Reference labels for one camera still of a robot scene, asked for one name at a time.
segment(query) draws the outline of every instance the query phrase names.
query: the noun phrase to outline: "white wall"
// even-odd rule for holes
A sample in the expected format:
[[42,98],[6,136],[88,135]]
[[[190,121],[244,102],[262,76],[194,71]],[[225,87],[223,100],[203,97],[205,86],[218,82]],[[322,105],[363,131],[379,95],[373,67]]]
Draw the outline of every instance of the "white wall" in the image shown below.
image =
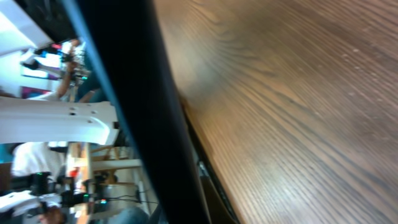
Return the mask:
[[14,52],[0,57],[0,86],[4,91],[21,97],[21,86],[51,91],[57,89],[58,80],[23,77],[19,65],[20,56],[20,52]]

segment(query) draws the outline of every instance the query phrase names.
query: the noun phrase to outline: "black pole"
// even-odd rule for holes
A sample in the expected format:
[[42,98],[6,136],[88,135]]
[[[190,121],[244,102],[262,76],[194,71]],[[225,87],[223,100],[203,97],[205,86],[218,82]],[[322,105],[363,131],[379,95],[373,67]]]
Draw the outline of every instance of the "black pole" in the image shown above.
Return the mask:
[[209,223],[152,1],[64,0],[170,223]]

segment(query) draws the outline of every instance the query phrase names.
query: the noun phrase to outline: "wooden table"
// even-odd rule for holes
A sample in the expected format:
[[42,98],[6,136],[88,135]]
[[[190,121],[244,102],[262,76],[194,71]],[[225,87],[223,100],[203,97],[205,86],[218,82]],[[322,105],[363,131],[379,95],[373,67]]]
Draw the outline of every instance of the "wooden table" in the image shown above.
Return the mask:
[[398,223],[398,3],[156,0],[243,223]]

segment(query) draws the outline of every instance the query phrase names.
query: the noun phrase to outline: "wood grain surface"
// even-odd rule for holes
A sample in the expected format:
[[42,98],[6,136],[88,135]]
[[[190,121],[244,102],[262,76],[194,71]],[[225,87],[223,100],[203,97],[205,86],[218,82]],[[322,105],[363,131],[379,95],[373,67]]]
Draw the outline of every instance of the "wood grain surface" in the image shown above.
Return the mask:
[[398,1],[155,0],[243,223],[398,223]]

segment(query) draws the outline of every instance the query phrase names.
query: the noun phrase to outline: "white robotic arm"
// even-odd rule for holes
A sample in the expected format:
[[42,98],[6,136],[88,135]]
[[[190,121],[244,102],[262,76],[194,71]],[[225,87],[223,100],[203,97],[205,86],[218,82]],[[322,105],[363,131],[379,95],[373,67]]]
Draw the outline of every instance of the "white robotic arm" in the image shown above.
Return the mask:
[[0,143],[80,141],[113,144],[119,129],[110,102],[64,103],[0,97]]

